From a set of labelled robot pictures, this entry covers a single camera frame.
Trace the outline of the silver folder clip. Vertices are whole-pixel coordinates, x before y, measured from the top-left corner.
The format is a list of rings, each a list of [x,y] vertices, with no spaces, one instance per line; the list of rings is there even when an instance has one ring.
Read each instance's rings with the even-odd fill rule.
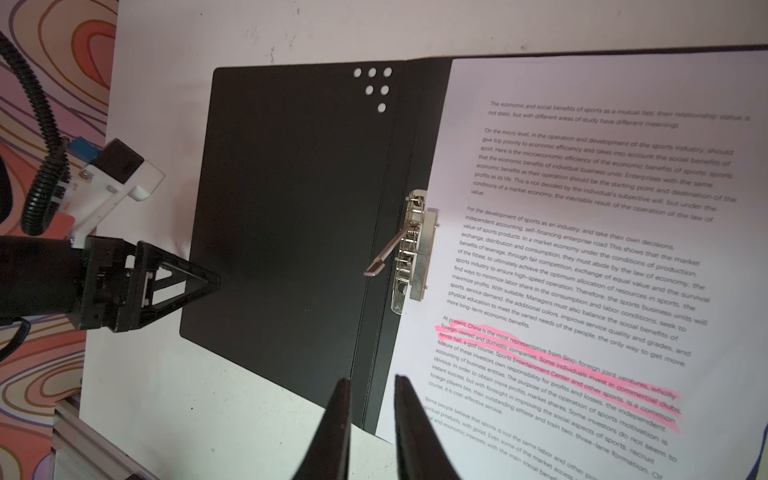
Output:
[[[437,229],[437,211],[427,208],[426,190],[411,191],[404,202],[402,228],[376,255],[363,272],[375,277],[392,257],[391,310],[401,315],[407,300],[420,302],[427,289],[427,276]]]

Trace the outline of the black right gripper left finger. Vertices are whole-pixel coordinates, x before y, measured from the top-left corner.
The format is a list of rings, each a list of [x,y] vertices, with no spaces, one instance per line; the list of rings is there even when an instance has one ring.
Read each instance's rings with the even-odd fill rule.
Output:
[[[351,382],[340,379],[326,406],[306,455],[293,478],[348,478],[351,440]]]

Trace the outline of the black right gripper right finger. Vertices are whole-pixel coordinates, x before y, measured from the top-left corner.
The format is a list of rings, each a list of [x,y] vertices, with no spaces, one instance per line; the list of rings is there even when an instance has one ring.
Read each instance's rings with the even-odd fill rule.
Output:
[[[394,416],[399,479],[458,479],[412,383],[397,375]]]

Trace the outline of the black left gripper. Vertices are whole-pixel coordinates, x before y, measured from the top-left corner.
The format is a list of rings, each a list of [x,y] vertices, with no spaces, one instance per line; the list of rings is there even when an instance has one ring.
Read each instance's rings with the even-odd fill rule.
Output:
[[[182,294],[144,307],[147,279],[153,285],[197,281],[187,281]],[[217,292],[220,282],[218,274],[147,242],[90,236],[81,250],[78,293],[68,319],[79,331],[138,330]]]

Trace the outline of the printed paper sheets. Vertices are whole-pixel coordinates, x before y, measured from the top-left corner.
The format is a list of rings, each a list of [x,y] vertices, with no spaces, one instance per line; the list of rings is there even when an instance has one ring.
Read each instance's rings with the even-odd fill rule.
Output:
[[[767,428],[767,54],[452,62],[390,372],[463,479],[746,479]]]

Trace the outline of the white and black file folder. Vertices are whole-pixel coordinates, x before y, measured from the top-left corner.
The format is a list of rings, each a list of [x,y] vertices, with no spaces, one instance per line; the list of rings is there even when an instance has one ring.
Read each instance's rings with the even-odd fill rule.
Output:
[[[217,69],[190,257],[221,287],[182,337],[321,406],[348,378],[352,422],[390,437],[393,258],[363,272],[427,191],[467,58]]]

